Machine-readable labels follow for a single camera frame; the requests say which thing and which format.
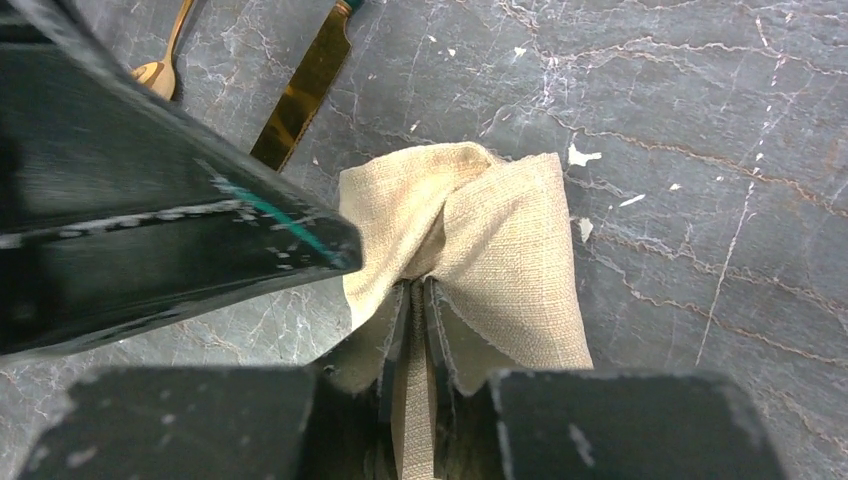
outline utensil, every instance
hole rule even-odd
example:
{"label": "utensil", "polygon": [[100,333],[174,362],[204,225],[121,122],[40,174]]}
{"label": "utensil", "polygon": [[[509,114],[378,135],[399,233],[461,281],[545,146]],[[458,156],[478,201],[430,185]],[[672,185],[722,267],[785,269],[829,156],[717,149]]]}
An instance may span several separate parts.
{"label": "utensil", "polygon": [[177,86],[177,75],[174,72],[174,46],[177,43],[180,30],[183,28],[185,17],[191,10],[193,3],[194,0],[183,0],[177,18],[174,20],[171,38],[168,39],[168,46],[165,48],[165,56],[162,57],[162,60],[145,63],[130,73],[139,83],[153,90],[165,100],[170,100],[174,96],[174,88]]}
{"label": "utensil", "polygon": [[336,1],[253,145],[254,158],[282,170],[350,52],[345,25],[363,3]]}

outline spoon handle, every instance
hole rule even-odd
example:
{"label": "spoon handle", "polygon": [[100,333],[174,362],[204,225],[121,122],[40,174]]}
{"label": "spoon handle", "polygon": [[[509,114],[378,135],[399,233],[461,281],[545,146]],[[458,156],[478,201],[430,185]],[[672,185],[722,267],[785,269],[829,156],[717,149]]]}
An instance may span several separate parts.
{"label": "spoon handle", "polygon": [[174,46],[177,44],[177,36],[183,28],[183,22],[185,22],[185,17],[188,15],[188,11],[191,10],[191,5],[193,3],[194,0],[183,0],[180,12],[177,14],[176,20],[174,20],[174,28],[171,29],[171,38],[168,39],[168,47],[165,49],[165,58],[163,59],[165,62],[171,62],[173,60]]}

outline marble surface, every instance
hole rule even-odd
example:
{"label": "marble surface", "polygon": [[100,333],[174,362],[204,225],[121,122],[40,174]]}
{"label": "marble surface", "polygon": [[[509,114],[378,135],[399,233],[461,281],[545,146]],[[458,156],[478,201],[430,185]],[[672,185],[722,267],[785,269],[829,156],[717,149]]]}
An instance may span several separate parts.
{"label": "marble surface", "polygon": [[[77,0],[127,67],[161,55],[177,3]],[[178,44],[180,105],[249,150],[331,5],[197,0]],[[341,170],[410,145],[558,152],[596,365],[725,372],[793,478],[848,478],[846,11],[372,0],[283,174],[336,202]],[[600,158],[570,164],[580,152]],[[581,218],[594,225],[585,242]],[[0,478],[92,368],[305,362],[341,339],[346,308],[335,279],[1,370]]]}

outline knife blade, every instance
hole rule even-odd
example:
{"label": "knife blade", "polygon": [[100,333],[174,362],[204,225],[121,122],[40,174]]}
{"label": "knife blade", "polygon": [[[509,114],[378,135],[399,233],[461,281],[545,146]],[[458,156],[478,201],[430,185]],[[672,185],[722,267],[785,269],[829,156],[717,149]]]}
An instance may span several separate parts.
{"label": "knife blade", "polygon": [[265,122],[250,151],[253,158],[276,171],[285,166],[350,52],[345,26],[363,3],[364,0],[336,0]]}

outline teal stripe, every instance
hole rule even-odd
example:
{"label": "teal stripe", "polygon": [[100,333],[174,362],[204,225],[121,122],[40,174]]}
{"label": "teal stripe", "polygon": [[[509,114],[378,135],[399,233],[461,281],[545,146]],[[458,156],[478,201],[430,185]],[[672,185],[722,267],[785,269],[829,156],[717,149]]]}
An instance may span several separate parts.
{"label": "teal stripe", "polygon": [[277,223],[281,225],[285,225],[285,227],[291,231],[297,238],[306,242],[309,246],[318,251],[321,255],[324,256],[327,260],[330,261],[337,268],[345,269],[347,268],[347,264],[342,261],[338,255],[333,253],[329,248],[321,240],[315,235],[312,235],[312,232],[298,225],[291,217],[281,212],[280,209],[271,205],[270,203],[262,200],[257,197],[253,193],[248,190],[238,187],[230,183],[230,188],[232,189],[232,193],[235,194],[241,200],[251,204],[257,210],[267,213],[277,221]]}

